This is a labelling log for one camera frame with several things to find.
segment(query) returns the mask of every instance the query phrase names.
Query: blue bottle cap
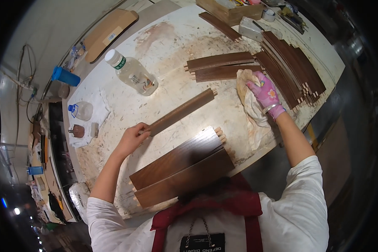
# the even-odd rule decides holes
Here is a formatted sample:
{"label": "blue bottle cap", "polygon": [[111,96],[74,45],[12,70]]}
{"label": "blue bottle cap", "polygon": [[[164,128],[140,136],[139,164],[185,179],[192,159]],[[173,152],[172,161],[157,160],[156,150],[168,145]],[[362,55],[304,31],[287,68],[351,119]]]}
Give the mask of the blue bottle cap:
{"label": "blue bottle cap", "polygon": [[51,80],[52,81],[55,81],[55,80],[58,80],[59,77],[60,77],[60,74],[62,73],[62,68],[61,67],[55,67],[53,69],[53,73],[52,73],[52,78]]}

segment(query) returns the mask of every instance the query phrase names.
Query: wall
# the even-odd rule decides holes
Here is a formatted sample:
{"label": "wall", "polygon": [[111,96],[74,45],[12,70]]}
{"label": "wall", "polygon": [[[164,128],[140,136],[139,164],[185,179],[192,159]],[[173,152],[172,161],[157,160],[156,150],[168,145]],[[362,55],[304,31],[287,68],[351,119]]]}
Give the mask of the wall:
{"label": "wall", "polygon": [[[31,48],[32,68],[36,66],[33,86],[38,88],[40,99],[49,81],[53,68],[58,65],[64,54],[84,30],[101,16],[103,11],[118,3],[118,0],[37,0],[27,11],[15,30],[4,54],[1,69],[15,78],[20,51],[25,43]],[[128,0],[121,5],[127,7],[137,0]],[[25,51],[20,78],[30,75],[28,53]],[[49,95],[57,94],[59,83],[53,84]],[[30,90],[24,90],[22,98],[28,100]],[[0,112],[1,142],[14,144],[16,140],[16,85],[0,72]],[[28,107],[29,118],[34,115],[37,105],[32,102]],[[18,144],[27,145],[30,123],[26,118],[26,103],[21,101]],[[11,163],[19,175],[20,183],[25,183],[27,148],[8,147]]]}

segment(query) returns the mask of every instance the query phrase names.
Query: hand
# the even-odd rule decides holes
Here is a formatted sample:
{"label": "hand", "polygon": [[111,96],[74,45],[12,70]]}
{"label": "hand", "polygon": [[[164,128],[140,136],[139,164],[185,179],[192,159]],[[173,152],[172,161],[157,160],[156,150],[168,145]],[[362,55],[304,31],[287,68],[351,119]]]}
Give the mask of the hand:
{"label": "hand", "polygon": [[132,154],[140,144],[150,136],[150,131],[139,135],[140,130],[146,129],[148,129],[148,125],[145,123],[139,123],[136,126],[127,128],[114,152],[117,152],[124,158]]}
{"label": "hand", "polygon": [[260,71],[253,72],[253,75],[257,76],[260,81],[261,87],[258,87],[252,81],[247,81],[247,87],[252,91],[257,101],[262,105],[263,108],[267,108],[273,104],[279,104],[278,106],[273,107],[268,112],[273,117],[274,120],[278,117],[279,114],[286,111],[278,100],[276,88],[273,83]]}

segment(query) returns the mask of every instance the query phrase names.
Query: bracelet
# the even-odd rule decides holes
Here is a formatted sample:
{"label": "bracelet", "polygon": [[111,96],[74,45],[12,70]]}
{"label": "bracelet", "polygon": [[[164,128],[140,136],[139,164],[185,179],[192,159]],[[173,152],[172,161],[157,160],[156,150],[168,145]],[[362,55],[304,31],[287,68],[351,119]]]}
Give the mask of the bracelet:
{"label": "bracelet", "polygon": [[269,110],[271,110],[272,108],[274,108],[275,106],[278,106],[278,105],[281,105],[281,102],[267,106],[266,108],[264,108],[262,110],[262,113],[266,114]]}

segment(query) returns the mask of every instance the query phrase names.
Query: red apron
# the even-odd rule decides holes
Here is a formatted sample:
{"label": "red apron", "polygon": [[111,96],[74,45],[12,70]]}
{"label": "red apron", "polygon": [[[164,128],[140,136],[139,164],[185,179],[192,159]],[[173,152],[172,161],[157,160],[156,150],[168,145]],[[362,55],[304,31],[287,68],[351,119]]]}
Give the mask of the red apron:
{"label": "red apron", "polygon": [[259,194],[252,192],[248,182],[239,173],[233,176],[217,194],[200,194],[187,204],[179,200],[173,206],[154,215],[151,230],[156,230],[156,234],[152,252],[163,251],[168,227],[177,217],[199,208],[225,209],[234,215],[244,216],[247,252],[263,251],[257,219],[262,214]]}

